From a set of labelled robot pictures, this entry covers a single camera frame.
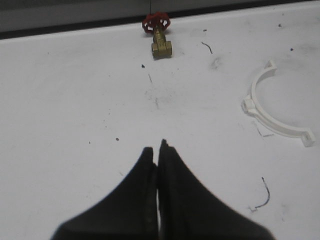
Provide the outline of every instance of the plastic clamp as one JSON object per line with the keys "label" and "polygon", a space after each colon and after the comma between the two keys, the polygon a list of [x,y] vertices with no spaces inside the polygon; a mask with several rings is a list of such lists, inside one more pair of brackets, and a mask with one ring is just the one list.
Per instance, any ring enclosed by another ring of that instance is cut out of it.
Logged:
{"label": "plastic clamp", "polygon": [[316,141],[315,135],[308,127],[295,127],[284,124],[270,116],[260,105],[256,95],[257,84],[275,75],[277,67],[270,60],[257,78],[252,82],[248,96],[242,101],[242,109],[249,116],[255,117],[261,124],[271,131],[290,138],[301,138],[305,147],[311,147]]}

